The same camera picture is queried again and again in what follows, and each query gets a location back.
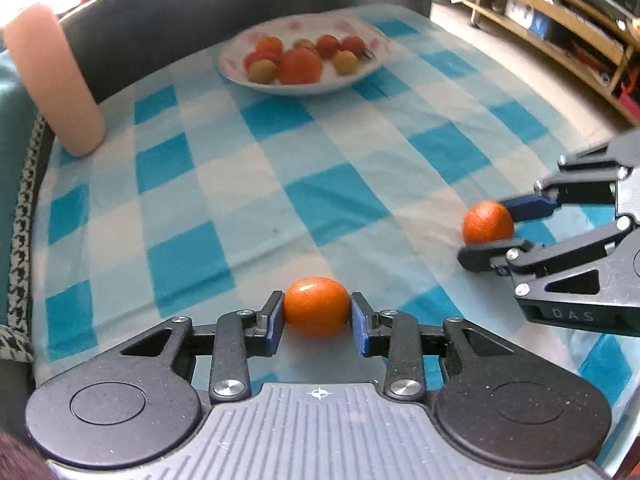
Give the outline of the small orange kumquat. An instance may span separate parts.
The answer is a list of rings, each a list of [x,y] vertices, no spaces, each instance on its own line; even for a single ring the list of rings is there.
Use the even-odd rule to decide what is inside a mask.
[[[514,222],[503,204],[482,200],[465,214],[462,237],[467,245],[507,240],[514,235]]]

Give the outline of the larger orange tangerine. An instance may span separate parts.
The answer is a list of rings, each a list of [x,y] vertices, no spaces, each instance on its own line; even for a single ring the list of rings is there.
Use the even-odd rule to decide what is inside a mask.
[[[297,280],[286,290],[283,300],[286,324],[305,337],[337,334],[349,321],[351,308],[347,289],[322,276]]]

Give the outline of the yellow-green fruit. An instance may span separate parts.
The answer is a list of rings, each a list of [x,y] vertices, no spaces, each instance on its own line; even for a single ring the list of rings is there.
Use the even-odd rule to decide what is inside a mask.
[[[272,84],[277,78],[277,73],[277,64],[268,58],[262,58],[250,64],[247,80],[253,84]]]

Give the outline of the large red tomato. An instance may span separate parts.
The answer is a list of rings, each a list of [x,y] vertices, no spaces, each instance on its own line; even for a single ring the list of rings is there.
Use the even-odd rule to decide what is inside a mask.
[[[280,84],[315,84],[321,78],[322,59],[311,50],[298,48],[285,52],[278,66]]]

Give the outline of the yellow-brown longan fruit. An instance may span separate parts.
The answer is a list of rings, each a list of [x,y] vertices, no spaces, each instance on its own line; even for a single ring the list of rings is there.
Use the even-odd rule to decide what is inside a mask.
[[[300,38],[299,40],[296,40],[293,44],[293,47],[295,49],[304,48],[311,51],[316,50],[316,45],[314,44],[314,42],[306,38]]]

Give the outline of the blue white checkered tablecloth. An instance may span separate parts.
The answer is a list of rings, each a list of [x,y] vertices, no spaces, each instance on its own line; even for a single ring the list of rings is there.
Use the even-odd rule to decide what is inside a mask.
[[[90,156],[51,148],[32,228],[38,382],[174,315],[211,323],[328,276],[424,324],[460,315],[590,380],[613,409],[600,455],[639,428],[637,339],[526,321],[507,278],[459,266],[462,219],[596,142],[497,62],[399,6],[371,77],[326,96],[232,84],[208,48],[103,102]]]

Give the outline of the wooden tv shelf unit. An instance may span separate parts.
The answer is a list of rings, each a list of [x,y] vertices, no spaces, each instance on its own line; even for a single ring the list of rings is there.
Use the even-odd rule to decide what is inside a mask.
[[[613,0],[462,0],[527,41],[639,123],[639,18]]]

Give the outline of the white floral porcelain plate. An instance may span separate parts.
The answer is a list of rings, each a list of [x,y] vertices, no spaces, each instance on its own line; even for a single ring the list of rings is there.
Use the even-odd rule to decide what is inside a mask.
[[[345,11],[277,18],[241,32],[219,55],[221,73],[275,96],[320,96],[383,67],[390,40]]]

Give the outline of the teal blanket houndstooth trim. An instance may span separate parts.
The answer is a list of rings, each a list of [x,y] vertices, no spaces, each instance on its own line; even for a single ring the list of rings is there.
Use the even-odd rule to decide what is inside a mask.
[[[52,131],[1,52],[1,359],[34,360],[30,321],[32,222]]]

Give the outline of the dark coffee table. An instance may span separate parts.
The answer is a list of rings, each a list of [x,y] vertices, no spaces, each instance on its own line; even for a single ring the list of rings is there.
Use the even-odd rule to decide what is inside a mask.
[[[388,3],[430,14],[432,0],[92,0],[62,19],[98,102],[156,70],[280,16]]]

